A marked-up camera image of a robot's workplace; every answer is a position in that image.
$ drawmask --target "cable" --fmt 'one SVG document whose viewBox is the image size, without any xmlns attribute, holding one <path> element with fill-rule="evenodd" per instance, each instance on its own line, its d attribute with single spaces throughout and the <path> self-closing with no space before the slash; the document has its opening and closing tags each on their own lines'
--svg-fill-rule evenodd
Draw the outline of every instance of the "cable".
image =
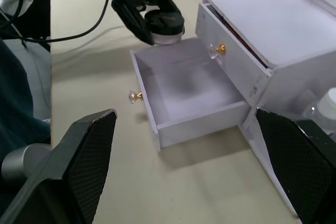
<svg viewBox="0 0 336 224">
<path fill-rule="evenodd" d="M 109 3 L 109 0 L 105 0 L 103 11 L 102 11 L 98 21 L 95 23 L 95 25 L 92 26 L 89 30 L 85 31 L 84 33 L 81 33 L 81 34 L 78 34 L 78 35 L 64 37 L 64 38 L 58 38 L 58 39 L 28 39 L 28 38 L 23 38 L 21 36 L 15 36 L 15 35 L 12 35 L 12 34 L 7 34 L 7 33 L 4 33 L 4 32 L 1 32 L 1 31 L 0 31 L 0 33 L 3 34 L 3 35 L 6 35 L 8 37 L 11 37 L 13 39 L 21 39 L 21 40 L 24 40 L 24 41 L 27 41 L 27 42 L 33 42 L 33 43 L 41 43 L 41 42 L 53 43 L 53 42 L 60 42 L 60 41 L 65 41 L 65 40 L 77 39 L 77 38 L 80 38 L 80 37 L 83 37 L 83 36 L 89 34 L 90 32 L 92 32 L 93 30 L 95 30 L 99 26 L 99 24 L 101 23 L 101 21 L 104 18 L 108 3 Z"/>
<path fill-rule="evenodd" d="M 7 26 L 11 25 L 17 19 L 17 17 L 19 16 L 19 14 L 21 12 L 22 6 L 23 6 L 23 0 L 19 0 L 19 3 L 17 5 L 17 8 L 16 8 L 16 11 L 15 11 L 14 15 L 10 18 L 10 20 L 7 23 L 0 26 L 0 30 L 2 30 L 4 28 L 6 28 Z"/>
</svg>

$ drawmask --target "beige table surface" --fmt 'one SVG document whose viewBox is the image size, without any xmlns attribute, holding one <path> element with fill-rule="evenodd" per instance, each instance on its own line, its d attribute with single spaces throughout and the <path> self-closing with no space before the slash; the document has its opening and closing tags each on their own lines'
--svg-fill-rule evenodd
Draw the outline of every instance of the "beige table surface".
<svg viewBox="0 0 336 224">
<path fill-rule="evenodd" d="M 201 0 L 174 0 L 193 37 Z M 51 0 L 52 38 L 81 33 L 100 16 L 104 0 Z M 94 223 L 294 223 L 238 128 L 157 153 L 136 90 L 130 49 L 146 48 L 109 6 L 86 37 L 52 45 L 52 139 L 71 123 L 114 108 L 118 120 L 108 177 Z"/>
</svg>

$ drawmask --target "white drawer cabinet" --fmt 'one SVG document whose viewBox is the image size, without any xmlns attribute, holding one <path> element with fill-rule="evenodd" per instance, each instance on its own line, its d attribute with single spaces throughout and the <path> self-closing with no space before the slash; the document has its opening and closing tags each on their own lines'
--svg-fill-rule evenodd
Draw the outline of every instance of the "white drawer cabinet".
<svg viewBox="0 0 336 224">
<path fill-rule="evenodd" d="M 297 112 L 303 92 L 336 87 L 336 16 L 310 0 L 203 0 L 196 34 L 132 52 L 156 149 L 238 125 L 296 214 L 255 106 Z"/>
</svg>

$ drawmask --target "clear crystal knob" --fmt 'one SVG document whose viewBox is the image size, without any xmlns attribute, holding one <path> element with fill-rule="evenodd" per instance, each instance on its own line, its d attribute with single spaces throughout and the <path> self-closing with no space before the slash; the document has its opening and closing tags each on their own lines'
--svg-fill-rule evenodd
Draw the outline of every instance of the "clear crystal knob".
<svg viewBox="0 0 336 224">
<path fill-rule="evenodd" d="M 130 94 L 128 95 L 128 99 L 130 100 L 130 103 L 133 104 L 135 103 L 137 100 L 143 100 L 142 98 L 142 92 L 133 92 L 130 91 Z"/>
<path fill-rule="evenodd" d="M 218 47 L 210 45 L 209 51 L 210 51 L 210 58 L 216 60 L 219 64 L 222 64 L 221 57 L 226 54 L 225 44 L 220 44 Z"/>
</svg>

